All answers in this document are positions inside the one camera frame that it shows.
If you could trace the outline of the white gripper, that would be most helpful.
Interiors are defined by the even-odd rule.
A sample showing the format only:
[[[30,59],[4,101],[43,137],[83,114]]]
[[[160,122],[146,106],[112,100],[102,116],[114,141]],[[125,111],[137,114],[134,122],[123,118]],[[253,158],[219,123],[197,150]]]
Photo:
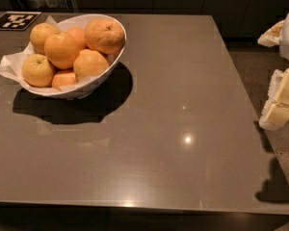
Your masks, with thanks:
[[[280,56],[289,61],[289,13],[262,34],[257,43],[273,47],[279,45]],[[271,77],[268,100],[265,102],[259,126],[264,130],[274,131],[282,128],[289,121],[289,68],[276,70]]]

